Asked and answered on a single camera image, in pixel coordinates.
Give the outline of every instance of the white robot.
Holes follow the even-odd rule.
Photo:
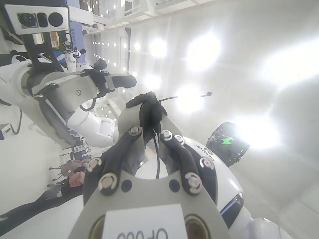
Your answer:
[[[68,11],[62,1],[49,0],[53,4],[46,5],[46,9],[40,8],[43,3],[30,7],[30,3],[24,5],[25,1],[19,1],[14,4],[15,10],[10,9],[9,2],[13,0],[0,1],[4,4],[1,11],[6,14],[0,24],[11,33],[22,35],[30,55],[28,60],[0,67],[0,98],[19,106],[64,148],[75,144],[69,128],[83,135],[92,146],[111,145],[114,122],[90,115],[87,112],[90,108],[82,105],[93,99],[94,106],[95,99],[115,87],[134,86],[136,80],[95,69],[66,73],[53,55],[48,33],[43,33],[41,48],[34,43],[33,33],[56,30],[48,27],[39,30],[42,20],[37,16],[39,10],[47,15],[59,12],[62,16],[59,26],[67,30],[68,25],[64,24],[68,22]],[[39,62],[38,54],[43,47],[52,63]],[[252,219],[245,208],[244,191],[228,168],[229,163],[240,159],[244,149],[233,160],[228,155],[225,159],[183,137],[152,92],[135,97],[126,107],[118,120],[119,140],[88,164],[84,209],[69,239],[291,238],[269,220]],[[217,143],[220,136],[223,135],[213,134],[211,139]],[[140,166],[151,139],[155,142],[157,166],[153,167],[152,161]]]

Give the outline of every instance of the floor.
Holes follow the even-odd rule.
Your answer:
[[[11,123],[17,130],[18,107],[0,105],[0,114],[0,124]],[[59,154],[66,152],[35,131],[35,127],[30,130],[32,124],[23,114],[19,134],[0,141],[0,214],[39,198],[59,173],[59,170],[49,171],[49,167],[57,167],[63,162]]]

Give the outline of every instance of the camera module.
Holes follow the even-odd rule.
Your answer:
[[[22,28],[38,27],[35,13],[18,13],[17,16],[19,22],[22,24]]]

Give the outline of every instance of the black cable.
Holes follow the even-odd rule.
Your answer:
[[[89,108],[84,108],[82,105],[80,105],[80,109],[82,109],[83,111],[90,111],[90,110],[94,109],[95,103],[96,103],[96,99],[93,99],[93,102],[92,102],[92,106],[91,106],[91,107],[89,107]]]
[[[160,154],[159,154],[159,149],[157,147],[157,143],[155,140],[155,136],[153,137],[154,145],[155,145],[155,150],[156,150],[156,158],[157,158],[157,172],[156,172],[156,179],[160,177]]]
[[[202,98],[202,97],[209,97],[209,96],[211,96],[212,95],[212,92],[207,92],[207,94],[206,95],[202,95],[202,96],[199,96],[200,98]],[[166,98],[166,99],[161,99],[161,100],[159,100],[159,102],[162,102],[162,101],[165,101],[165,100],[169,100],[169,99],[177,99],[177,98],[179,98],[178,96],[176,96],[176,97],[169,97],[169,98]]]
[[[169,98],[166,98],[166,99],[161,99],[159,100],[159,102],[162,102],[162,101],[165,101],[165,100],[169,100],[169,99],[177,99],[178,97],[169,97]]]
[[[22,110],[20,110],[20,121],[19,121],[19,126],[18,126],[18,129],[17,129],[17,132],[14,131],[12,125],[10,124],[10,127],[11,127],[11,130],[12,130],[13,134],[15,134],[15,135],[19,134],[20,128],[21,128],[21,121],[22,121]]]

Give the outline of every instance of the metal screw head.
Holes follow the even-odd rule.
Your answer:
[[[213,161],[208,157],[201,157],[199,164],[202,168],[211,168],[212,170],[215,168]]]
[[[86,169],[88,170],[88,172],[92,172],[97,165],[101,165],[101,164],[102,164],[102,160],[99,157],[96,157],[89,161]]]
[[[135,135],[139,134],[139,131],[140,131],[140,129],[139,129],[138,127],[134,126],[134,127],[132,127],[132,128],[129,130],[129,134],[130,134],[131,136],[135,136]]]
[[[181,145],[184,145],[185,144],[185,140],[182,136],[180,135],[175,135],[175,138],[178,140],[178,142],[181,144]]]
[[[203,188],[202,180],[194,172],[188,172],[185,174],[185,178],[188,179],[188,184],[190,186],[189,191],[192,194],[198,194]]]
[[[134,126],[134,127],[131,128],[131,132],[132,132],[132,133],[136,133],[136,132],[138,132],[138,131],[139,131],[139,128],[138,128],[138,127],[135,127],[135,126]]]
[[[162,131],[164,140],[171,140],[173,138],[173,134],[169,130]]]
[[[117,184],[117,177],[113,172],[104,174],[98,184],[99,191],[110,188],[113,190]]]

